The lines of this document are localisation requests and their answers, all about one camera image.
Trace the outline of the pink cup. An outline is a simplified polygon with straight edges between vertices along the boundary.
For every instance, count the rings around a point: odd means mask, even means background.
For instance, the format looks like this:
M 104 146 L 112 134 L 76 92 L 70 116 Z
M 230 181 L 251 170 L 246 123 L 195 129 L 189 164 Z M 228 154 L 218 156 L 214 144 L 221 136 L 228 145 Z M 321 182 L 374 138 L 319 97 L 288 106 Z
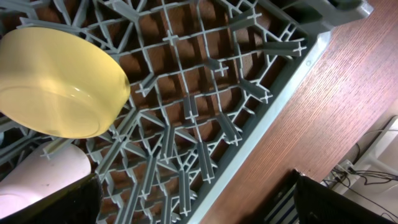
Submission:
M 77 146 L 48 159 L 40 145 L 1 181 L 1 218 L 18 212 L 91 173 L 87 155 Z

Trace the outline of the yellow bowl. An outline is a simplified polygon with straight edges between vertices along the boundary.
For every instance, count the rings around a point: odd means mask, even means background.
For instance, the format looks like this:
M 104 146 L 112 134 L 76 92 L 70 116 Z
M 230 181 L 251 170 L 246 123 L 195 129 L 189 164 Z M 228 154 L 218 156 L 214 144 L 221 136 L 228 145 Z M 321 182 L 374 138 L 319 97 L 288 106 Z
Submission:
M 80 37 L 28 27 L 1 39 L 1 112 L 34 131 L 72 139 L 99 136 L 130 91 L 121 66 Z

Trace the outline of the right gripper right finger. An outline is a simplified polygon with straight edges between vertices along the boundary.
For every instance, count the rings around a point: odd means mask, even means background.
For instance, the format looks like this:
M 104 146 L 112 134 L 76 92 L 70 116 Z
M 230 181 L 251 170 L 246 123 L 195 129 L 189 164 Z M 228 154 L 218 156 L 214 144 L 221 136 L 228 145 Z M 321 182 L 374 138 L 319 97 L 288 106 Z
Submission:
M 294 203 L 300 224 L 393 224 L 303 175 L 296 182 Z

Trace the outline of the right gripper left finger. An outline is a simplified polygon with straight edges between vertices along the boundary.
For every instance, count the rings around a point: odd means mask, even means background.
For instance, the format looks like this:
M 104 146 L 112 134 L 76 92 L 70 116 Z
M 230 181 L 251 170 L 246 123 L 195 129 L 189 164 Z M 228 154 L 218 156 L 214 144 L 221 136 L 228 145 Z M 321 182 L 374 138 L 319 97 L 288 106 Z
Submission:
M 95 223 L 102 201 L 100 179 L 90 174 L 2 218 L 1 224 Z

